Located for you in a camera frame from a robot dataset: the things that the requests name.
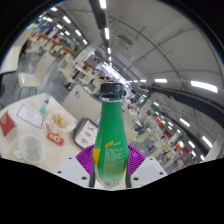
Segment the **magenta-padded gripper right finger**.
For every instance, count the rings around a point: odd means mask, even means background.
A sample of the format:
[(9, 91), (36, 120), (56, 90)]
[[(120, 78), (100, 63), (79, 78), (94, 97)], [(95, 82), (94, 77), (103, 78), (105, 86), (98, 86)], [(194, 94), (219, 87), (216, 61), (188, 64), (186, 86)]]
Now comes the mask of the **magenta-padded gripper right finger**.
[(146, 157), (133, 146), (129, 146), (129, 158), (125, 184), (127, 188), (140, 188), (167, 175), (154, 157)]

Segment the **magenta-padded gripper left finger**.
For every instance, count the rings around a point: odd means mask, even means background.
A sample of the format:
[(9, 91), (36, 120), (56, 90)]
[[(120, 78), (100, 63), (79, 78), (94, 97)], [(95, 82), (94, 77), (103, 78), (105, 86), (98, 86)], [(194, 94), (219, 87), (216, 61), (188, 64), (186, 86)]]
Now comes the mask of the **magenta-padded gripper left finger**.
[(55, 175), (81, 187), (93, 188), (95, 185), (95, 171), (92, 150), (93, 146), (88, 146), (77, 156), (69, 157), (55, 171)]

